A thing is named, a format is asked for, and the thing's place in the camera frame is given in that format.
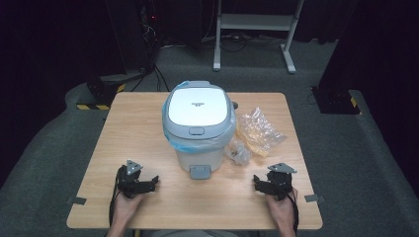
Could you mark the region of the yellowish clear plastic wrapper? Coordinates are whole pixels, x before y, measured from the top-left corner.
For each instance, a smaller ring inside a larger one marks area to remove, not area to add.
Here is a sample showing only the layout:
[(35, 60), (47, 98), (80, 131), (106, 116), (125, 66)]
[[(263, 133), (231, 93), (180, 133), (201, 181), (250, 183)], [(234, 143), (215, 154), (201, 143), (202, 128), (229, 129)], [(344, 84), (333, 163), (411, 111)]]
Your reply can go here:
[(248, 114), (239, 116), (236, 130), (247, 147), (262, 157), (267, 157), (274, 147), (287, 139), (283, 133), (268, 122), (259, 107)]

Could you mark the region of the black base with hazard stripes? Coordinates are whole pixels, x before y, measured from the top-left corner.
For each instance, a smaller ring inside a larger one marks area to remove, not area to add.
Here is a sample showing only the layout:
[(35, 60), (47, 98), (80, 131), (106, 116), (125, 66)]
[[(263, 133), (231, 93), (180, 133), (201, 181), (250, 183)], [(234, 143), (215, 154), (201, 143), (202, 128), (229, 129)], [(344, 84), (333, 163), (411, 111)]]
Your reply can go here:
[(356, 100), (349, 92), (328, 92), (318, 87), (312, 87), (311, 92), (322, 114), (360, 115), (362, 113)]
[(83, 111), (109, 110), (116, 94), (125, 86), (126, 84), (122, 82), (104, 82), (100, 78), (91, 79), (82, 88), (76, 108)]

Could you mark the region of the person's right hand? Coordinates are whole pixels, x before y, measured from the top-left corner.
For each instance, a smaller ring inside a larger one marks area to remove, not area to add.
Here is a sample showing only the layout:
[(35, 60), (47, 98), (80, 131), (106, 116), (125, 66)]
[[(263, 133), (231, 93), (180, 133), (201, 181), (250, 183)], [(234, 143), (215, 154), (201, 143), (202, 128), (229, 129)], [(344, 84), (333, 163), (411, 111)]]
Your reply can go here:
[(274, 222), (280, 230), (293, 231), (294, 210), (293, 204), (297, 197), (296, 189), (289, 193), (289, 197), (277, 200), (274, 196), (266, 195), (266, 200)]

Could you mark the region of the white metal stand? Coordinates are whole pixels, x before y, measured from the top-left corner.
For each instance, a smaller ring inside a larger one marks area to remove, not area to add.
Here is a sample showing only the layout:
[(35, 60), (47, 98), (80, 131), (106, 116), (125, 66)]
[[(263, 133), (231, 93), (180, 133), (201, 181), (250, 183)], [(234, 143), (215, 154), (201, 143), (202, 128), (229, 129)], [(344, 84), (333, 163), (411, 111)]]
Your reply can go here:
[(290, 47), (304, 0), (296, 0), (296, 7), (291, 15), (254, 15), (254, 14), (226, 14), (222, 12), (222, 0), (217, 0), (215, 46), (212, 70), (221, 69), (221, 31), (222, 30), (261, 30), (287, 32), (286, 42), (280, 45), (287, 70), (296, 73), (296, 68), (290, 53)]

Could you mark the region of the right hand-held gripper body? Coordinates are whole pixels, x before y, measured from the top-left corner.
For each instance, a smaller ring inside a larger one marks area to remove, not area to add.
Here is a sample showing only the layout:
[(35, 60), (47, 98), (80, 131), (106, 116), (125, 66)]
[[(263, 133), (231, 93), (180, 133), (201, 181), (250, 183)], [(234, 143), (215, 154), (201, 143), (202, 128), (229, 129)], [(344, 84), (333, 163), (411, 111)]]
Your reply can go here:
[(278, 200), (282, 200), (293, 190), (293, 174), (296, 169), (285, 163), (271, 165), (268, 169), (267, 178), (273, 186), (273, 193)]

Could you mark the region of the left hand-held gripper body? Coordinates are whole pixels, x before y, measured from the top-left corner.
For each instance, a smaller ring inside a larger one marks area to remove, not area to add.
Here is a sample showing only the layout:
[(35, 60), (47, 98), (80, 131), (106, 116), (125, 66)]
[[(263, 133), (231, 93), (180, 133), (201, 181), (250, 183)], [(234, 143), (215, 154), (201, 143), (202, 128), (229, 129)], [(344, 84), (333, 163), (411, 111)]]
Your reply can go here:
[(117, 188), (124, 193), (127, 198), (134, 198), (139, 195), (137, 187), (141, 184), (138, 180), (141, 174), (142, 165), (127, 160), (117, 172)]

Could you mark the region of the person's left hand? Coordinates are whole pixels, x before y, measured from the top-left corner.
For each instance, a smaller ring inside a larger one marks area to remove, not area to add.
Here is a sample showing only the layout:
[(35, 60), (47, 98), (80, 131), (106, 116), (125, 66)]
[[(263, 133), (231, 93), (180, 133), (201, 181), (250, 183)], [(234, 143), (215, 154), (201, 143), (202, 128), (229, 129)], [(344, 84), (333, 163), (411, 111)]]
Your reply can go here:
[(118, 195), (115, 201), (113, 222), (129, 223), (134, 217), (140, 202), (144, 198), (144, 194), (137, 195), (133, 198), (127, 198), (125, 195)]

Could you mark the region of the person's grey clothing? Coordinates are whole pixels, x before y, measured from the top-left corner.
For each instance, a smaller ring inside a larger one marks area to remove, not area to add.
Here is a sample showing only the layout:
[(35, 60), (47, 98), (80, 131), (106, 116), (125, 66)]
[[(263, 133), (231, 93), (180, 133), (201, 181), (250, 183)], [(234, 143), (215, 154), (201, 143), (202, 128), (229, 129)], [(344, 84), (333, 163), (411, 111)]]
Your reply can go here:
[(209, 230), (157, 230), (144, 231), (142, 237), (238, 237), (227, 231)]

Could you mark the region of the small clear plastic wrapper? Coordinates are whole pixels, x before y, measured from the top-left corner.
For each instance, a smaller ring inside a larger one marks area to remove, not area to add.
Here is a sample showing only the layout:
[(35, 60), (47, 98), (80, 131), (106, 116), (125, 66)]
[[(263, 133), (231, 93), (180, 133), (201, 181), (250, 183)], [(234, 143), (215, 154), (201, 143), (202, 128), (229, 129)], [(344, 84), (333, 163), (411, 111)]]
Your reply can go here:
[(247, 166), (252, 157), (252, 153), (246, 148), (244, 143), (240, 139), (235, 138), (231, 139), (225, 146), (224, 153), (235, 164), (242, 166)]

